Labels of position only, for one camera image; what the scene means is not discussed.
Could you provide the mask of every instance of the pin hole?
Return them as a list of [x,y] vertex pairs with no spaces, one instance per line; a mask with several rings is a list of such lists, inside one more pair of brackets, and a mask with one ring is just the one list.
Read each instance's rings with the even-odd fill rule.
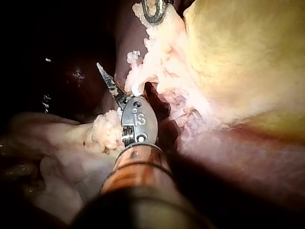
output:
[[134,106],[134,107],[140,107],[140,106],[142,106],[142,103],[141,103],[140,101],[135,101],[135,102],[133,103],[133,106]]

